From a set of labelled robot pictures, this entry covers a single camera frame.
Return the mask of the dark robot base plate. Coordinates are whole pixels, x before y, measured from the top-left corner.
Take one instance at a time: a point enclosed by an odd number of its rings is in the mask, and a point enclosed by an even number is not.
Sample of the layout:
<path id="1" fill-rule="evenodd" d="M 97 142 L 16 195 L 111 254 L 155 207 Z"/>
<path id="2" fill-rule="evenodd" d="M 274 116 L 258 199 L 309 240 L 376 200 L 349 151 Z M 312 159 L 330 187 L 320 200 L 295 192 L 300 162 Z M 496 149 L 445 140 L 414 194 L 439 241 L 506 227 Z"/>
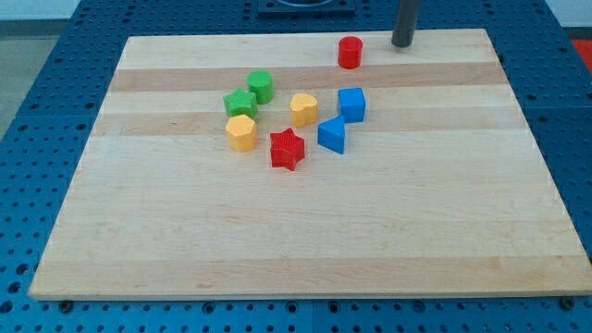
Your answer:
<path id="1" fill-rule="evenodd" d="M 258 17 L 279 17 L 281 15 L 314 16 L 317 14 L 352 15 L 356 0 L 257 0 Z"/>

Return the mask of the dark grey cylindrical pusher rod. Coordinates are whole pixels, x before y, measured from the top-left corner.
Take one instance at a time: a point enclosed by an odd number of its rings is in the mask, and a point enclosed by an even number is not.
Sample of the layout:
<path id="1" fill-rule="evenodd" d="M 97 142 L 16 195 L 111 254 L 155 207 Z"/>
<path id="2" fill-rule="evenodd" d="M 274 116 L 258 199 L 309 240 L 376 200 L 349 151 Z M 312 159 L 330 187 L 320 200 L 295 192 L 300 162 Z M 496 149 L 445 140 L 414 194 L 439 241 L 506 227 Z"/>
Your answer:
<path id="1" fill-rule="evenodd" d="M 406 48 L 413 43 L 421 6 L 421 0 L 400 0 L 391 36 L 394 46 Z"/>

